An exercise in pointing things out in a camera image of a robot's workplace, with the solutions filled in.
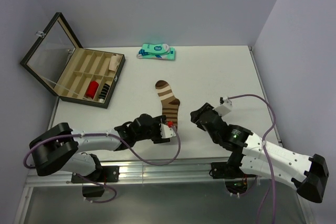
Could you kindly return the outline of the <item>brown striped sock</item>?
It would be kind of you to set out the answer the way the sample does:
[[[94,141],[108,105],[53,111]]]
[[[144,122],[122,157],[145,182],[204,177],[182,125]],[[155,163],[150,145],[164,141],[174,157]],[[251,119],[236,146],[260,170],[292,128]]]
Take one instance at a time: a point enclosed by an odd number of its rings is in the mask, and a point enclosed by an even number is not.
[[[159,80],[155,84],[155,89],[162,105],[162,114],[166,120],[173,123],[178,128],[178,111],[180,100],[175,97],[171,86],[164,80]]]

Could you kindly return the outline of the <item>black white striped sock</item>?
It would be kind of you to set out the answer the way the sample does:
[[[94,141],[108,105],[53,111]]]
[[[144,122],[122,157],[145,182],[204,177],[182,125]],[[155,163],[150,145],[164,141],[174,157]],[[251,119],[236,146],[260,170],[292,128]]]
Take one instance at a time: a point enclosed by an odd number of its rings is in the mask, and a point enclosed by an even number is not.
[[[107,94],[109,92],[109,89],[110,89],[110,85],[105,83],[100,91],[100,94],[98,96],[98,101],[100,103],[104,103],[106,97],[107,97]]]

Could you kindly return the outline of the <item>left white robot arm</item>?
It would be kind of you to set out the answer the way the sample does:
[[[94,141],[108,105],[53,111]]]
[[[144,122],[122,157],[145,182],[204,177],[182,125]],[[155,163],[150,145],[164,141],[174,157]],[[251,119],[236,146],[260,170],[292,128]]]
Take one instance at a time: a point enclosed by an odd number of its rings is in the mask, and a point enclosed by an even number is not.
[[[164,115],[153,118],[141,114],[134,121],[95,133],[77,131],[66,122],[59,123],[31,141],[29,148],[38,176],[62,170],[97,182],[104,170],[93,151],[123,151],[142,140],[168,143],[175,135],[173,123]]]

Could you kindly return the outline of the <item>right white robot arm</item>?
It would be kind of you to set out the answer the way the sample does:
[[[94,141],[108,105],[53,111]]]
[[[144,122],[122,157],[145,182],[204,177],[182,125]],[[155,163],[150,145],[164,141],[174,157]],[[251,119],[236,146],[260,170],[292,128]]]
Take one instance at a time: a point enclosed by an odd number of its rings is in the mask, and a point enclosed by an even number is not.
[[[206,131],[215,144],[231,152],[227,161],[211,165],[214,179],[234,179],[244,175],[274,179],[310,202],[323,201],[329,178],[323,156],[299,154],[263,140],[242,126],[227,124],[222,117],[228,112],[228,105],[214,108],[209,103],[191,112],[191,122]]]

